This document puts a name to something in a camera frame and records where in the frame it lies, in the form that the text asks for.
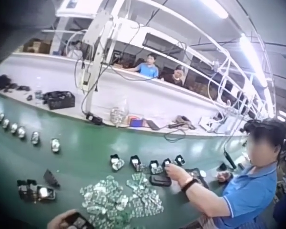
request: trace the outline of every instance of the pile of circuit boards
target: pile of circuit boards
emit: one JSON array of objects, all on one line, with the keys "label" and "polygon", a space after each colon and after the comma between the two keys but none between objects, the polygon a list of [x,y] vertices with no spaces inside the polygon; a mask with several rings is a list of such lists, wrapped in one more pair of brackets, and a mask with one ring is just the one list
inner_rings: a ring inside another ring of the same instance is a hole
[{"label": "pile of circuit boards", "polygon": [[80,189],[84,197],[82,206],[87,209],[93,226],[102,229],[133,228],[130,225],[132,218],[163,212],[159,195],[145,174],[133,174],[126,185],[132,189],[131,195],[123,194],[123,187],[113,176]]}]

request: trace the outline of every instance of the blue shirt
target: blue shirt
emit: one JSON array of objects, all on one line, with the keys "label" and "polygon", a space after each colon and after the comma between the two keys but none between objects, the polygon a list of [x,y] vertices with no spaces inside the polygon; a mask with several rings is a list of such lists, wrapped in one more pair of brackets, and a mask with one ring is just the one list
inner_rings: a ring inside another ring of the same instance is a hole
[{"label": "blue shirt", "polygon": [[148,66],[147,63],[139,64],[140,74],[145,75],[149,78],[157,78],[159,75],[159,70],[156,66]]},{"label": "blue shirt", "polygon": [[252,166],[233,178],[224,189],[223,198],[229,206],[231,216],[214,217],[219,229],[235,229],[252,222],[271,203],[276,193],[276,163],[248,174]]}]

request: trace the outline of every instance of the black plastic crate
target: black plastic crate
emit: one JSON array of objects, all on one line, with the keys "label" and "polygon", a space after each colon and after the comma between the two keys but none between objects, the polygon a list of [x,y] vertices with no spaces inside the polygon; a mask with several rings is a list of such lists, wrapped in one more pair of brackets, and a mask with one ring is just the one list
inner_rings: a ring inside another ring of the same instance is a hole
[{"label": "black plastic crate", "polygon": [[50,110],[75,107],[75,96],[68,91],[49,92],[43,97],[45,104],[48,104]]}]

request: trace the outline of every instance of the plastic bag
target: plastic bag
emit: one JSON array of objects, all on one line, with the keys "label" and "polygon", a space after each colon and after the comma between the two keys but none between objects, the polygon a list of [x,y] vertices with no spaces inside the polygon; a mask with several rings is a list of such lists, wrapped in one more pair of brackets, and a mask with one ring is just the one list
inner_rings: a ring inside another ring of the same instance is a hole
[{"label": "plastic bag", "polygon": [[116,102],[114,107],[110,111],[110,121],[119,127],[126,119],[129,113],[127,98],[124,96]]}]

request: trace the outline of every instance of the ceiling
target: ceiling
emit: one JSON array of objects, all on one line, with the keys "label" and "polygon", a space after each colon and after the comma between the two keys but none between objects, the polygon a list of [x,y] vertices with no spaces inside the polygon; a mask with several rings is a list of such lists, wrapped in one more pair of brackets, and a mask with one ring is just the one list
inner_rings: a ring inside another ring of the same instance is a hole
[{"label": "ceiling", "polygon": [[[163,4],[165,0],[153,0]],[[277,110],[286,112],[286,0],[217,0],[229,13],[229,18],[220,19],[202,0],[167,0],[165,6],[186,17],[226,48],[238,65],[253,71],[239,47],[241,33],[251,36],[251,42],[260,57],[266,77],[269,69],[263,58],[263,50],[254,27],[265,43],[275,81]],[[116,0],[109,0],[106,10],[111,11]],[[130,19],[145,24],[157,10],[145,3],[131,0]],[[215,46],[197,30],[181,20],[159,11],[149,26],[186,42],[209,59],[224,60]]]}]

